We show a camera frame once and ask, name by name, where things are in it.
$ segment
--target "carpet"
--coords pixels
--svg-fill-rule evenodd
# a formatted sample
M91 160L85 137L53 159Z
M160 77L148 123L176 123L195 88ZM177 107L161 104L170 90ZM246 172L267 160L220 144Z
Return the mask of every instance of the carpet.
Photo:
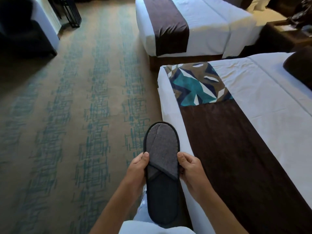
M57 57L0 57L1 233L87 234L162 120L135 0L77 6Z

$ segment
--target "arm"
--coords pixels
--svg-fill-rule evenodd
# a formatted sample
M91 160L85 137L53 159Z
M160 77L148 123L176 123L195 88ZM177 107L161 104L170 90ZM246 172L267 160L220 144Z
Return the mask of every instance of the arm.
M149 162L145 152L134 158L127 174L113 194L90 234L118 234L131 206L140 196L145 185L144 169Z
M211 186L198 158L184 152L177 154L183 167L181 179L204 210L216 234L248 234Z

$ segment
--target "bed runner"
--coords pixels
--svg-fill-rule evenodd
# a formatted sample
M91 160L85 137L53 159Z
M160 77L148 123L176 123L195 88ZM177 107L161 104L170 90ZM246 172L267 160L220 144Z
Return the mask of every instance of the bed runner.
M312 233L312 210L213 67L204 62L164 68L192 151L244 228Z
M190 30L172 0L144 0L153 26L156 56L186 52Z

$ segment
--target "pillow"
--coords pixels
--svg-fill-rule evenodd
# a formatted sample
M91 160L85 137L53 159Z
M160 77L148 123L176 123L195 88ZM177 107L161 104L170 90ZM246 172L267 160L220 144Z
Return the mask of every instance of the pillow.
M252 3L250 4L250 6L246 9L246 11L248 11L249 13L253 13L256 5L260 2L260 0L252 0Z
M307 46L288 57L283 64L292 76L312 90L312 47Z
M260 0L259 3L256 5L255 10L257 11L265 11L266 6L269 4L271 0Z
M243 10L246 10L250 4L252 3L252 0L224 0L233 6L239 7Z

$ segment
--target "white shirt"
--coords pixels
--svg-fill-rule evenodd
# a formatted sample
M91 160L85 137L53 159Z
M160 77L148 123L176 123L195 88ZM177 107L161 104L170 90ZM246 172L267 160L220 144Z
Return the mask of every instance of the white shirt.
M125 221L119 234L195 234L186 227L164 229L156 224L141 221Z

